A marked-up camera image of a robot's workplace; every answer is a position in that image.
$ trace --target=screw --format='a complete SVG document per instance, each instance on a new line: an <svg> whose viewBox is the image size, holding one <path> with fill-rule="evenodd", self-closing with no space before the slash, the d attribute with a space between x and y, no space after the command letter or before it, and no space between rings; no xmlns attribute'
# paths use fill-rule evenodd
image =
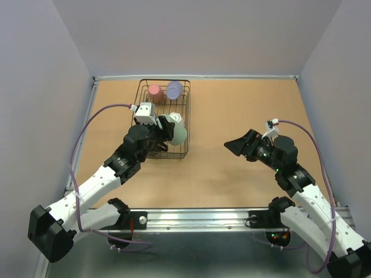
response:
<svg viewBox="0 0 371 278"><path fill-rule="evenodd" d="M139 217L139 223L141 223L142 225L145 224L145 223L147 223L146 217L145 216Z"/></svg>

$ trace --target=purple cup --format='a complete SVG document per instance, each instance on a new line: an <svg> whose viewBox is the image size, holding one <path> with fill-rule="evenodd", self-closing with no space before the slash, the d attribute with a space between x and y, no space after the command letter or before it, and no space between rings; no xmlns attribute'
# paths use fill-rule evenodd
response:
<svg viewBox="0 0 371 278"><path fill-rule="evenodd" d="M166 88L166 96L171 100L178 99L183 94L183 85L179 81L171 81Z"/></svg>

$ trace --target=gray wall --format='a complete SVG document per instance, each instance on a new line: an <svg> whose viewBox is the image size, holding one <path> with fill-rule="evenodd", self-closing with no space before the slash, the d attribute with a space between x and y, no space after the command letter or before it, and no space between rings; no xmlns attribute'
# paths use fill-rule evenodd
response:
<svg viewBox="0 0 371 278"><path fill-rule="evenodd" d="M0 8L0 277L33 277L30 211L62 196L91 77L50 0Z"/></svg>
<svg viewBox="0 0 371 278"><path fill-rule="evenodd" d="M335 197L371 240L371 1L344 0L299 78Z"/></svg>
<svg viewBox="0 0 371 278"><path fill-rule="evenodd" d="M341 0L53 0L94 76L299 74Z"/></svg>

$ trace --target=wire basket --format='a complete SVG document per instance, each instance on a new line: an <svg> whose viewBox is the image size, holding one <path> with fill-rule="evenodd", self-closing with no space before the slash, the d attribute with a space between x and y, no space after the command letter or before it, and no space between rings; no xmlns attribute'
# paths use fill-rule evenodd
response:
<svg viewBox="0 0 371 278"><path fill-rule="evenodd" d="M183 94L177 100L170 100L166 97L166 87L170 81L174 79L142 79L139 82L137 94L135 96L134 104L146 103L149 101L148 88L152 84L159 85L165 93L165 99L155 105L155 113L159 116L162 114L170 114L172 112L179 113L184 121L184 127L187 130L188 136L185 141L178 146L168 146L167 152L151 151L148 158L153 159L183 159L190 148L190 121L191 121L191 82L189 80L176 80L183 85ZM135 125L134 117L132 117L132 126Z"/></svg>

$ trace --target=wooden table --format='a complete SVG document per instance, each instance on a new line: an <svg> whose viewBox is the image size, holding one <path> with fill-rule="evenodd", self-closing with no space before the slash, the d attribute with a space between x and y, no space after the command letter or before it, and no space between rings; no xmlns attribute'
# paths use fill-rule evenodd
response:
<svg viewBox="0 0 371 278"><path fill-rule="evenodd" d="M139 81L101 81L93 113L113 103L133 103ZM122 143L131 123L131 111L112 108L90 125L78 167L78 182L88 179ZM310 129L295 81L191 81L190 151L179 160L150 160L124 186L95 206L118 197L130 207L266 207L285 192L274 172L260 162L236 157L223 143L249 129L265 132L267 119L293 120ZM315 148L300 129L281 124L281 134L299 149L299 163L317 179L325 196Z"/></svg>

